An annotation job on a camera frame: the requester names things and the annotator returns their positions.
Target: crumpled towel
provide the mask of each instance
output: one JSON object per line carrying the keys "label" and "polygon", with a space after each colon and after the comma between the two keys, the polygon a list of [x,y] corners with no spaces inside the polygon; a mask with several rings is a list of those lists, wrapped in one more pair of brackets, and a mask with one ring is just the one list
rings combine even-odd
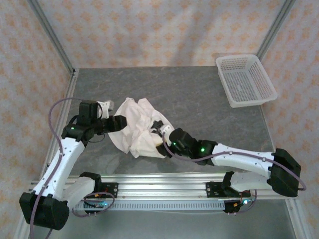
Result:
{"label": "crumpled towel", "polygon": [[161,155],[156,146],[162,144],[162,138],[151,133],[154,121],[161,120],[164,124],[173,126],[170,122],[144,98],[137,103],[132,98],[126,98],[116,111],[115,116],[122,115],[126,117],[127,126],[118,132],[109,133],[114,145],[124,153],[129,151],[137,158],[138,156],[148,156],[165,158]]}

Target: white plastic basket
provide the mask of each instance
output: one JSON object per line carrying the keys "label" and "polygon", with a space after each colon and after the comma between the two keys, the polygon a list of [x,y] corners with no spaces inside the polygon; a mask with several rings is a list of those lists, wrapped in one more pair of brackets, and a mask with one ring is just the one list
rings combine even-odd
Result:
{"label": "white plastic basket", "polygon": [[216,59],[216,64],[231,107],[256,106],[277,98],[277,92],[257,56],[223,56]]}

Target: mesh basket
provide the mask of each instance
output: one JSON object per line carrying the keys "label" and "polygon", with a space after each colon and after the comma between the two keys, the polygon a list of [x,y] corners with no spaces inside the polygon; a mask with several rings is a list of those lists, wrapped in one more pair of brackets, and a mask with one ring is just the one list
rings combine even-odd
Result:
{"label": "mesh basket", "polygon": [[216,64],[231,107],[261,105],[277,98],[277,92],[257,56],[223,56],[216,59]]}

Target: patterned wallpaper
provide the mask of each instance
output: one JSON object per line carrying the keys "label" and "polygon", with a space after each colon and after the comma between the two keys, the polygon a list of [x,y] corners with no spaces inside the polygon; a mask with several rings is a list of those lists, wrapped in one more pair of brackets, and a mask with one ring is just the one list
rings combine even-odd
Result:
{"label": "patterned wallpaper", "polygon": [[263,106],[276,147],[302,166],[300,192],[313,238],[319,235],[319,2],[298,0],[263,65],[278,99]]}
{"label": "patterned wallpaper", "polygon": [[11,239],[20,195],[47,154],[49,107],[63,97],[69,73],[26,0],[0,1],[0,39],[0,238]]}
{"label": "patterned wallpaper", "polygon": [[73,67],[205,66],[256,53],[284,0],[39,0]]}

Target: white cloth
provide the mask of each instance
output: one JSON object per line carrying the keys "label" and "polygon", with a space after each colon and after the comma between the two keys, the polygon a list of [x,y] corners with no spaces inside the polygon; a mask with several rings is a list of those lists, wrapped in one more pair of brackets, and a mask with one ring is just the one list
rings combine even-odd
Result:
{"label": "white cloth", "polygon": [[173,126],[169,121],[153,106],[147,99],[140,99],[137,103],[132,98],[126,98],[116,111],[115,116],[126,117],[127,126],[118,132],[109,133],[114,145],[124,153],[129,151],[137,158],[138,156],[148,156],[165,158],[161,155],[156,146],[162,144],[162,138],[155,133],[151,133],[154,121],[161,120],[164,124]]}

